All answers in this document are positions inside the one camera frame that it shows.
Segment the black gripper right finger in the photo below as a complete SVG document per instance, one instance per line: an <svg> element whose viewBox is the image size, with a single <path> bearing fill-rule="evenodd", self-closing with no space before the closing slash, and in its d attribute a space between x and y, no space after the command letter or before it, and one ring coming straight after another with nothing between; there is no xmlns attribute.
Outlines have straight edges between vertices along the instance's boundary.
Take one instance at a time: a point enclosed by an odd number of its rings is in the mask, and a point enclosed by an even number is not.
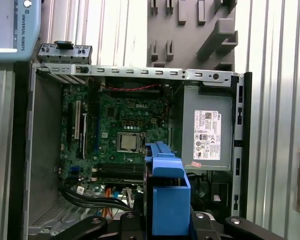
<svg viewBox="0 0 300 240"><path fill-rule="evenodd" d="M205 212L190 215L192 240L282 240L283 237L239 216L226 218L223 224Z"/></svg>

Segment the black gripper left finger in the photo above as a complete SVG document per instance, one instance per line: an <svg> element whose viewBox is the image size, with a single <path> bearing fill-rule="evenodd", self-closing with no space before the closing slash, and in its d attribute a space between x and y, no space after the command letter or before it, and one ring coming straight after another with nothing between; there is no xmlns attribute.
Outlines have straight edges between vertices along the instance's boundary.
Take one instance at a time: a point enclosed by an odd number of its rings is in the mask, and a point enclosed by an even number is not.
<svg viewBox="0 0 300 240"><path fill-rule="evenodd" d="M125 211L107 221L101 216L89 216L59 234L61 240L151 240L144 216Z"/></svg>

